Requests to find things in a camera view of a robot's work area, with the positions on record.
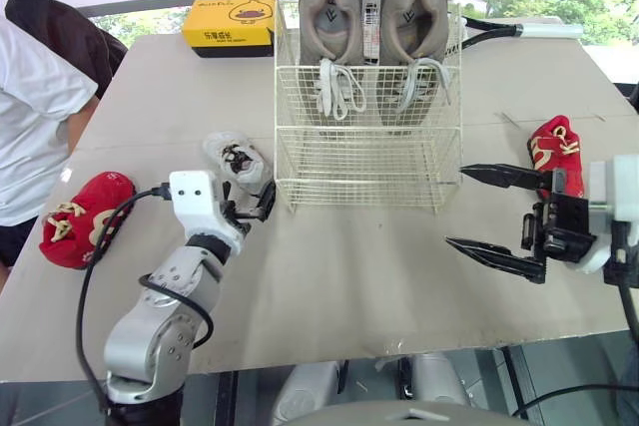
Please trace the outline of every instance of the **yellow box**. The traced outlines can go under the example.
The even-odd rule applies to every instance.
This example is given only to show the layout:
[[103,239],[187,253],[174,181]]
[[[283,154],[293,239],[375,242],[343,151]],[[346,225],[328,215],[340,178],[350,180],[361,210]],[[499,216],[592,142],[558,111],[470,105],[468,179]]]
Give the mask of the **yellow box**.
[[182,26],[202,57],[273,54],[275,0],[196,0]]

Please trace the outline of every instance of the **red slipper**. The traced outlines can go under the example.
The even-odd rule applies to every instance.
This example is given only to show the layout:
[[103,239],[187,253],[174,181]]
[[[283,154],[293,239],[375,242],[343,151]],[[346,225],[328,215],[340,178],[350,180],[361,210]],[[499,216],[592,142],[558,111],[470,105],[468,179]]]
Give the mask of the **red slipper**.
[[[70,202],[49,213],[43,228],[40,251],[52,263],[83,269],[102,232],[104,223],[124,200],[134,195],[133,183],[117,172],[102,172],[90,179]],[[130,209],[122,212],[109,228],[104,250],[118,232]]]
[[[570,130],[567,117],[558,115],[539,127],[528,140],[528,152],[536,171],[564,169],[567,176],[565,193],[583,197],[579,136]],[[547,191],[538,193],[548,198]]]

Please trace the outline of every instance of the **white t-shirt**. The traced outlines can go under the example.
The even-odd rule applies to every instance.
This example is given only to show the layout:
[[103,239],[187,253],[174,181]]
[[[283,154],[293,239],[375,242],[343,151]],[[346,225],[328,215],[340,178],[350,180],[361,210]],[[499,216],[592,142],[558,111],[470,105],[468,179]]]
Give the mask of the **white t-shirt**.
[[40,212],[69,156],[64,121],[97,87],[0,17],[0,225]]

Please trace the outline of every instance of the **table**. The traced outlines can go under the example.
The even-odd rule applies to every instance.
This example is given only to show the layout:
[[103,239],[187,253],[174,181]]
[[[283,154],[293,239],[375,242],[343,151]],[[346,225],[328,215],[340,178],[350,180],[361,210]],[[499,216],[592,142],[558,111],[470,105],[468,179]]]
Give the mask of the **table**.
[[[562,113],[588,163],[639,153],[639,117],[575,41],[500,39],[463,53],[464,162],[529,165],[525,141]],[[116,170],[139,189],[173,170],[209,168],[200,142],[239,130],[272,158],[272,59],[200,59],[178,35],[133,46],[71,157],[46,210],[93,175]],[[213,339],[192,372],[338,358],[491,347],[625,328],[617,291],[600,275],[549,264],[545,285],[491,270],[445,235],[517,249],[535,195],[465,179],[443,211],[298,208],[284,203],[257,224],[227,267]],[[82,379],[74,318],[83,274],[48,263],[32,231],[0,296],[0,380]],[[135,206],[99,263],[89,291],[85,345],[102,352],[138,298],[136,279],[182,244],[169,203]],[[636,301],[639,295],[635,291]]]

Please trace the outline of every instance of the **wire basket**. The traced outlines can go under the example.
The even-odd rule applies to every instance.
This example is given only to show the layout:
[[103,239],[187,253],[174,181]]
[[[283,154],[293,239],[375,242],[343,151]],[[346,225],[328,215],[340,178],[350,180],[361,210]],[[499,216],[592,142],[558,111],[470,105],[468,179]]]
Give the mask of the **wire basket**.
[[341,121],[318,111],[319,66],[296,65],[300,49],[297,2],[281,0],[276,22],[275,178],[280,199],[298,205],[429,208],[435,212],[460,184],[461,22],[451,5],[447,94],[436,71],[418,67],[420,95],[398,114],[407,67],[376,66],[378,16],[364,18],[366,65],[349,67],[362,87]]

